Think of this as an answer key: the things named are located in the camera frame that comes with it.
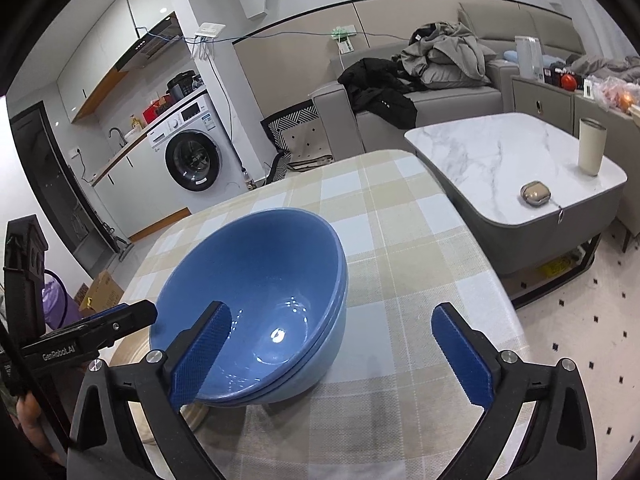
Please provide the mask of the left hand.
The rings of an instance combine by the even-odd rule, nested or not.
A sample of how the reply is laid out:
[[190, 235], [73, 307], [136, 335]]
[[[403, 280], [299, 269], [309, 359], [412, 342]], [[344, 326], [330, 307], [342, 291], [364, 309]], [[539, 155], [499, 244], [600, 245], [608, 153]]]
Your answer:
[[17, 399], [16, 414], [18, 432], [26, 439], [23, 443], [25, 457], [35, 463], [63, 466], [64, 460], [44, 432], [40, 422], [42, 409], [31, 392]]

